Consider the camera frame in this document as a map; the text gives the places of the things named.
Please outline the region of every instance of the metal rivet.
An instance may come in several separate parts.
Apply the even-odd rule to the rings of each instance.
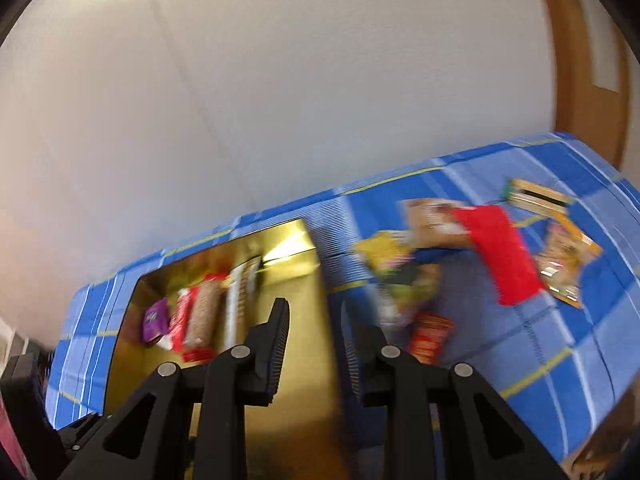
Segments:
[[[251,349],[248,346],[238,345],[231,349],[231,355],[236,359],[242,359],[247,357],[251,353]]]
[[[474,372],[474,369],[471,367],[471,365],[468,365],[466,363],[458,363],[453,367],[453,371],[457,376],[469,377]]]
[[[389,359],[393,359],[393,358],[398,357],[400,355],[400,349],[397,346],[386,345],[386,346],[382,347],[382,350],[380,351],[380,353],[384,357],[387,357]]]
[[[162,363],[159,367],[158,367],[158,374],[160,374],[162,377],[168,377],[170,375],[175,374],[175,371],[178,369],[178,367],[175,365],[175,363]]]

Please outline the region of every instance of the white wall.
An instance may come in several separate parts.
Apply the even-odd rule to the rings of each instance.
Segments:
[[[552,126],[542,0],[34,0],[0,48],[0,312],[265,208]]]
[[[621,171],[640,189],[640,63],[630,48],[629,59],[629,119],[626,131],[625,153]]]

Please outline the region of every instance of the shiny gold surface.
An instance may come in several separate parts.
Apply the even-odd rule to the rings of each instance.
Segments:
[[[265,322],[273,300],[286,298],[290,328],[280,387],[268,408],[246,407],[249,477],[256,479],[347,478],[338,449],[338,386],[326,296],[315,247],[301,220],[238,238],[143,276],[132,295],[118,335],[106,394],[112,413],[160,363],[185,364],[178,354],[140,344],[142,312],[167,295],[175,307],[176,292],[207,272],[228,270],[263,254],[260,293],[252,324]],[[218,318],[217,327],[222,324]],[[214,345],[220,341],[214,334]],[[192,433],[197,433],[199,405]]]

